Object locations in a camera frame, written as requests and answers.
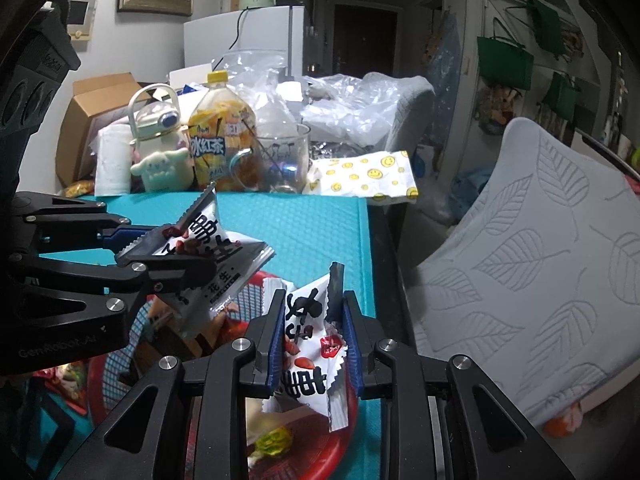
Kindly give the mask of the green lollipop yellow stick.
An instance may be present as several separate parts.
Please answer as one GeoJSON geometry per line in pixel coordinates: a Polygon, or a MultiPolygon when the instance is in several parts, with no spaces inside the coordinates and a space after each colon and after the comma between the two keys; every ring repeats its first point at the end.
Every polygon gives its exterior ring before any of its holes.
{"type": "Polygon", "coordinates": [[[287,426],[280,426],[263,434],[254,443],[254,451],[250,453],[252,460],[265,457],[279,457],[286,454],[293,445],[294,434],[287,426]]]}

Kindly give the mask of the seaweed roll snack packet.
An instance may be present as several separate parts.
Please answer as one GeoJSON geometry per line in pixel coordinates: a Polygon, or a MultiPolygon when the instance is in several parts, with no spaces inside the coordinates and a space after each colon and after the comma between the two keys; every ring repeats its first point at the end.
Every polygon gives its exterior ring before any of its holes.
{"type": "Polygon", "coordinates": [[[182,362],[210,356],[223,344],[245,334],[248,323],[237,320],[237,304],[229,304],[193,337],[182,336],[175,312],[160,298],[151,302],[130,368],[144,375],[162,356],[182,362]]]}

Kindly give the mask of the white peanut snack packet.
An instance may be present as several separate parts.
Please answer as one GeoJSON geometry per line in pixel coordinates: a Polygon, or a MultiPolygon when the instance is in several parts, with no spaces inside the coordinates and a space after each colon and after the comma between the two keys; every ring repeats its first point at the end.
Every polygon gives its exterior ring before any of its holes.
{"type": "Polygon", "coordinates": [[[226,230],[218,218],[215,185],[210,184],[175,224],[145,231],[115,256],[119,264],[175,261],[195,263],[176,292],[158,296],[175,312],[179,334],[195,337],[238,294],[250,278],[274,256],[263,240],[226,230]]]}

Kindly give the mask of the red orange snack packet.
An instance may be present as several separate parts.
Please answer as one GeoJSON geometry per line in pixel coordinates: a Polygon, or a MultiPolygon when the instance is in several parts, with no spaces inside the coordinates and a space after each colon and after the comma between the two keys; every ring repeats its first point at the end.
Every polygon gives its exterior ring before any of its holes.
{"type": "Polygon", "coordinates": [[[58,394],[65,404],[81,416],[88,414],[87,367],[75,361],[56,367],[44,368],[34,373],[44,380],[44,385],[58,394]]]}

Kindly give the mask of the yellow snack packet near box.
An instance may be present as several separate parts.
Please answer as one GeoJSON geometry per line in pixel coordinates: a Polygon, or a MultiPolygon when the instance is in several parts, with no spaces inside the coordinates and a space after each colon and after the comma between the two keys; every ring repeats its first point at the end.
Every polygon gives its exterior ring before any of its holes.
{"type": "Polygon", "coordinates": [[[61,191],[61,195],[65,198],[78,198],[82,196],[92,195],[94,193],[94,181],[80,180],[69,185],[61,191]]]}

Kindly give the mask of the brown cardboard box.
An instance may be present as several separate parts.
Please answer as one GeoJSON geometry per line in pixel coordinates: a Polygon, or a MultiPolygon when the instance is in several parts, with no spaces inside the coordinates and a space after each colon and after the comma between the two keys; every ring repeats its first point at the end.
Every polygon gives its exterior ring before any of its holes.
{"type": "Polygon", "coordinates": [[[100,129],[127,115],[129,100],[140,89],[132,73],[73,82],[55,153],[55,174],[63,186],[92,175],[96,161],[91,142],[100,129]]]}

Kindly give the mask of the white tissue pack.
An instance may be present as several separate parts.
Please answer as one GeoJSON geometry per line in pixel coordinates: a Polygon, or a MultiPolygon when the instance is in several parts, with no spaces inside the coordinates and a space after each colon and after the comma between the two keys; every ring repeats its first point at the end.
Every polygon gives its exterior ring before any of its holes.
{"type": "Polygon", "coordinates": [[[130,193],[131,140],[131,129],[123,122],[112,122],[99,130],[94,139],[96,196],[121,196],[130,193]]]}

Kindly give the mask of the pale green cartoon water bottle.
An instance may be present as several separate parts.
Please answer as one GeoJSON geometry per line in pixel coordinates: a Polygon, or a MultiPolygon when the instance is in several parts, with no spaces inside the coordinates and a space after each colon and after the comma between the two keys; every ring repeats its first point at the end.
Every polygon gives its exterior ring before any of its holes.
{"type": "Polygon", "coordinates": [[[182,192],[193,183],[188,129],[183,125],[178,94],[168,84],[149,84],[127,107],[134,149],[130,172],[145,192],[182,192]]]}

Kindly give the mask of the iced tea bottle yellow cap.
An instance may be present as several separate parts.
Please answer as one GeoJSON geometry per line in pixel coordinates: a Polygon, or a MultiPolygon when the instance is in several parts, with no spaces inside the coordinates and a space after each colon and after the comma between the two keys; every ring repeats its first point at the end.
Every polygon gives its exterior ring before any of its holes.
{"type": "Polygon", "coordinates": [[[242,192],[233,177],[232,158],[251,148],[256,127],[253,110],[228,88],[228,73],[207,74],[207,91],[188,121],[194,174],[200,188],[215,182],[218,192],[242,192]]]}

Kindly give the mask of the teal bubble mailer mat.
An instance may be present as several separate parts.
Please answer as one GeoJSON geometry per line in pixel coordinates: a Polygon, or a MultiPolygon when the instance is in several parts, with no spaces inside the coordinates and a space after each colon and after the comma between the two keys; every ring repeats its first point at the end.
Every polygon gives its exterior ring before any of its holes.
{"type": "MultiPolygon", "coordinates": [[[[109,214],[120,214],[137,226],[160,226],[177,220],[196,199],[195,192],[142,193],[107,198],[84,198],[106,203],[109,214]]],[[[356,292],[364,315],[375,318],[373,264],[368,206],[360,198],[326,196],[222,193],[218,195],[222,225],[267,242],[276,255],[266,271],[295,285],[320,278],[332,261],[346,266],[345,285],[356,292]]],[[[114,263],[106,249],[54,252],[53,259],[78,263],[114,263]]],[[[1,336],[27,342],[36,336],[35,325],[8,321],[8,310],[23,309],[17,285],[2,285],[1,336]]],[[[380,402],[362,401],[352,444],[332,479],[378,479],[380,475],[380,402]]]]}

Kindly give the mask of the white mini fridge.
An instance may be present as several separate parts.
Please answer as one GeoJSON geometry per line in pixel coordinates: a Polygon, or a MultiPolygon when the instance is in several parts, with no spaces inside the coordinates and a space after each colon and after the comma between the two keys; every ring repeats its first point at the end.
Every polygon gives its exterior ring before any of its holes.
{"type": "Polygon", "coordinates": [[[304,73],[305,26],[302,6],[234,11],[206,16],[183,25],[184,66],[216,63],[229,51],[278,51],[286,72],[304,73]]]}

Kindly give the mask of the clear glass mug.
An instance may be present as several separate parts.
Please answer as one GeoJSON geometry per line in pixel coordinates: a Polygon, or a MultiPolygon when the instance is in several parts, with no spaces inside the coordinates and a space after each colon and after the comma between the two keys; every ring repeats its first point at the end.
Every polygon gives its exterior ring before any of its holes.
{"type": "Polygon", "coordinates": [[[250,146],[229,162],[230,176],[244,191],[300,194],[310,167],[310,128],[298,122],[259,124],[250,146]]]}

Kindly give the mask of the clear plastic bags pile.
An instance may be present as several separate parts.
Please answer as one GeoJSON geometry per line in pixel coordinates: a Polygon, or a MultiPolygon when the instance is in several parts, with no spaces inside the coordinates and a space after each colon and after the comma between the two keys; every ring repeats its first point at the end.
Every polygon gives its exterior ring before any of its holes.
{"type": "Polygon", "coordinates": [[[228,51],[212,67],[228,73],[231,90],[254,112],[257,131],[270,138],[305,125],[314,142],[411,152],[432,120],[435,91],[422,76],[288,76],[278,50],[228,51]]]}

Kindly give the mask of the green tote bag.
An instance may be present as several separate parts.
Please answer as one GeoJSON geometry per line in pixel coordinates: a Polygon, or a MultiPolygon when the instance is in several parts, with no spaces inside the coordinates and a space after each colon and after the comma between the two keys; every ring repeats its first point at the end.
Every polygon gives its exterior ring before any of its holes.
{"type": "Polygon", "coordinates": [[[526,0],[526,10],[538,47],[551,53],[555,58],[564,55],[566,49],[558,12],[540,0],[526,0]]]}
{"type": "Polygon", "coordinates": [[[534,56],[510,33],[498,18],[492,20],[492,35],[477,37],[480,78],[490,86],[529,90],[534,56]]]}

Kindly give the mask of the wall intercom panel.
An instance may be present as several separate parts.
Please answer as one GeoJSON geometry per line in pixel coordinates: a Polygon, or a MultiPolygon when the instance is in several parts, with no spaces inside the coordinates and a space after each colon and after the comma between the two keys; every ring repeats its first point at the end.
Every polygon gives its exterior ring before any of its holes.
{"type": "Polygon", "coordinates": [[[73,41],[89,41],[92,36],[96,0],[70,0],[67,32],[73,41]]]}

